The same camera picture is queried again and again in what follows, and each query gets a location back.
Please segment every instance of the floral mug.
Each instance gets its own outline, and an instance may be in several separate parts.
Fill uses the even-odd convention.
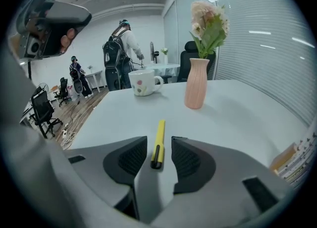
[[[163,79],[160,76],[154,76],[154,70],[138,70],[129,73],[130,83],[136,96],[147,96],[154,91],[158,91],[163,86]],[[155,79],[160,82],[155,86]]]

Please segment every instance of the white table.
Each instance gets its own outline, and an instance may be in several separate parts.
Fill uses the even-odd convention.
[[[94,78],[95,85],[96,85],[96,87],[97,87],[97,90],[98,90],[98,92],[100,92],[99,83],[97,82],[96,75],[100,75],[100,79],[101,79],[102,82],[103,82],[103,87],[105,88],[105,87],[106,87],[106,83],[105,83],[105,81],[104,81],[104,79],[103,79],[103,76],[102,76],[102,75],[103,75],[103,71],[98,71],[98,72],[95,72],[95,73],[87,74],[87,75],[85,75],[85,79],[87,80],[87,83],[88,83],[89,88],[92,90],[92,86],[91,86],[91,84],[89,83],[88,78],[89,78],[89,77],[93,77],[93,78]]]
[[[140,65],[134,65],[135,70],[152,69],[155,76],[171,75],[171,82],[176,82],[179,74],[180,64],[147,64],[144,68]]]
[[[144,163],[142,174],[158,181],[160,205],[173,198],[177,173],[171,159],[171,137],[188,137],[237,149],[265,166],[298,141],[305,125],[280,103],[263,92],[236,80],[208,81],[204,106],[192,110],[184,105],[186,83],[164,85],[160,92],[136,97],[132,89],[112,91],[97,105],[84,123],[71,148],[108,144],[131,137],[148,137],[148,156],[154,149],[159,120],[166,120],[164,170]],[[140,215],[149,211],[151,190],[138,191]]]

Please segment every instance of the black chair backrest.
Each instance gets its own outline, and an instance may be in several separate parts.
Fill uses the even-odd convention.
[[[60,93],[66,94],[67,92],[67,79],[61,78],[60,79]]]
[[[37,111],[39,118],[46,115],[49,111],[53,112],[53,108],[48,101],[48,94],[46,91],[43,91],[34,97],[34,109]]]
[[[185,45],[185,50],[180,54],[180,68],[177,82],[188,79],[191,68],[190,58],[199,58],[197,46],[194,41],[187,42]],[[216,53],[208,55],[207,59],[209,59],[209,63],[207,65],[207,74],[215,58]]]

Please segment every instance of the black office chair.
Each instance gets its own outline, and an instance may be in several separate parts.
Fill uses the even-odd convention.
[[[59,123],[63,124],[63,122],[59,118],[52,118],[54,109],[48,100],[47,92],[40,87],[36,88],[31,97],[31,101],[34,109],[34,114],[31,115],[31,117],[35,121],[35,125],[39,126],[42,131],[42,123],[47,123],[49,127],[46,132],[42,131],[42,134],[46,138],[47,132],[51,131],[51,134],[54,137],[55,134],[53,133],[53,126]]]
[[[177,76],[177,82],[187,82],[188,75],[191,68],[190,58],[199,58],[197,46],[194,41],[187,42],[185,50],[180,54],[180,68]],[[216,53],[208,55],[209,63],[207,65],[207,74],[212,66],[213,61],[216,58]],[[171,75],[161,76],[164,80],[164,84],[168,83],[168,79]]]
[[[65,104],[67,104],[67,96],[68,96],[68,91],[67,91],[67,79],[65,78],[61,78],[60,79],[60,92],[59,94],[57,94],[57,92],[55,91],[54,92],[56,95],[55,95],[55,98],[57,99],[61,99],[62,101],[59,103],[59,107],[61,106],[61,104],[63,102],[65,102]]]

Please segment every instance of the wooden floor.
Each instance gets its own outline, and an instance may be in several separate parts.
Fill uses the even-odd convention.
[[[93,91],[94,95],[87,99],[80,95],[76,101],[70,101],[67,104],[63,103],[61,107],[58,106],[57,101],[54,101],[53,106],[55,107],[55,111],[53,118],[59,118],[64,125],[68,123],[68,132],[74,129],[74,131],[78,133],[94,107],[96,107],[109,92],[108,88],[102,88],[100,91],[100,93],[97,90]],[[54,139],[57,143],[63,141],[63,132],[61,130],[62,127],[60,124],[56,125],[56,128],[54,127]]]

